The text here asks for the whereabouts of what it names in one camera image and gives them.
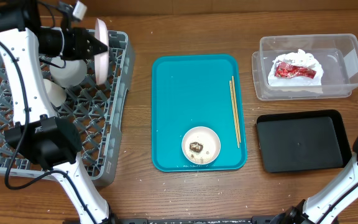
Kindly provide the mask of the grey-green bowl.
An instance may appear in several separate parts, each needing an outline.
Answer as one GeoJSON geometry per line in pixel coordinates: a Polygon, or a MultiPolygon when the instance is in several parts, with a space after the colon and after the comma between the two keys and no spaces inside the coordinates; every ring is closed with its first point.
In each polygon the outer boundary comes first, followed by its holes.
{"type": "Polygon", "coordinates": [[[87,66],[83,60],[66,60],[65,68],[50,66],[50,73],[55,83],[63,88],[70,88],[85,79],[87,66]]]}

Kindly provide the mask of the white round plate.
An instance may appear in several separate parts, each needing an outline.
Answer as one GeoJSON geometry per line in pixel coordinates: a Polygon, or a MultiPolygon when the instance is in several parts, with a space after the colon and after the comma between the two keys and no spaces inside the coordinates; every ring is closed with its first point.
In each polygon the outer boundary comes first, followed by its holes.
{"type": "Polygon", "coordinates": [[[96,84],[102,85],[108,77],[109,37],[106,24],[101,19],[96,20],[94,36],[106,46],[105,50],[94,56],[96,84]]]}

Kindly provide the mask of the white paper cup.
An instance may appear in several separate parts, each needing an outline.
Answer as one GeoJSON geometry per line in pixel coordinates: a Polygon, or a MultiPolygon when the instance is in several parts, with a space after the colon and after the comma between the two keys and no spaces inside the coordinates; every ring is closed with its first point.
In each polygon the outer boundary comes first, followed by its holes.
{"type": "Polygon", "coordinates": [[[54,105],[55,107],[60,107],[62,104],[64,104],[64,102],[66,101],[67,95],[65,93],[65,90],[57,85],[56,83],[48,80],[48,79],[44,79],[44,85],[45,85],[45,89],[48,95],[48,98],[50,100],[50,102],[52,103],[52,105],[54,105]]]}

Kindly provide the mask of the pink bowl with leftovers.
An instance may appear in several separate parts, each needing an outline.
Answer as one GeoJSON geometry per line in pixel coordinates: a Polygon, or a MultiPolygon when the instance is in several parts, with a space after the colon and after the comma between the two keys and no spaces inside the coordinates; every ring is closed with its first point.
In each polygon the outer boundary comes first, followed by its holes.
{"type": "Polygon", "coordinates": [[[197,126],[183,136],[181,148],[184,156],[193,164],[207,165],[214,162],[221,151],[218,135],[210,128],[197,126]]]}

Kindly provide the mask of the red foil snack wrapper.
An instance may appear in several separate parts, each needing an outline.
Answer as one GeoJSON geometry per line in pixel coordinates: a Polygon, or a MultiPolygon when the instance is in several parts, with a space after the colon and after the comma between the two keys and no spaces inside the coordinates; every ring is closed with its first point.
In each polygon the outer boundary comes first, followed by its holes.
{"type": "Polygon", "coordinates": [[[278,62],[275,70],[275,76],[278,78],[295,78],[295,77],[307,77],[314,78],[316,71],[307,68],[290,65],[286,62],[278,62]]]}

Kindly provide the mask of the large white napkin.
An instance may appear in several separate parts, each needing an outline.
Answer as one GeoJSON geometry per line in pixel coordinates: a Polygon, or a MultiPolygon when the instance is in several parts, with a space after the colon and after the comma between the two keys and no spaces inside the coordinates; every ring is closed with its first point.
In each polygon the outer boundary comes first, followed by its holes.
{"type": "Polygon", "coordinates": [[[268,74],[268,84],[272,87],[281,86],[320,86],[324,71],[322,65],[315,59],[313,54],[306,53],[304,50],[298,49],[297,52],[281,54],[273,61],[273,65],[268,74]],[[290,65],[299,67],[307,67],[316,71],[314,78],[295,77],[295,78],[278,78],[275,76],[275,70],[278,62],[286,62],[290,65]]]}

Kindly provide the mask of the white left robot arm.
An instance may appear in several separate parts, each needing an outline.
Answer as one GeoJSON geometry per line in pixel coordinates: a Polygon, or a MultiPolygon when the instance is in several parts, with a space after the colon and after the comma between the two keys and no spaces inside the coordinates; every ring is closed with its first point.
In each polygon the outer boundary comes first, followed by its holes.
{"type": "Polygon", "coordinates": [[[13,100],[13,127],[5,141],[51,175],[63,187],[81,223],[112,223],[114,215],[91,181],[81,158],[82,142],[76,126],[58,117],[44,84],[40,55],[66,61],[85,60],[108,51],[86,29],[72,27],[86,13],[82,2],[61,2],[61,27],[44,27],[38,1],[0,1],[0,54],[13,100]]]}

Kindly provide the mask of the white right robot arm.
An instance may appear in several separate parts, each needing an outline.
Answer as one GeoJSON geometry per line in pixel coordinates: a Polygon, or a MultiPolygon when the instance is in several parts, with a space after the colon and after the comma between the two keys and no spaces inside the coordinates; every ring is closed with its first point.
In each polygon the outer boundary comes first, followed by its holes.
{"type": "Polygon", "coordinates": [[[358,137],[345,168],[316,195],[272,218],[271,223],[333,223],[358,198],[358,137]]]}

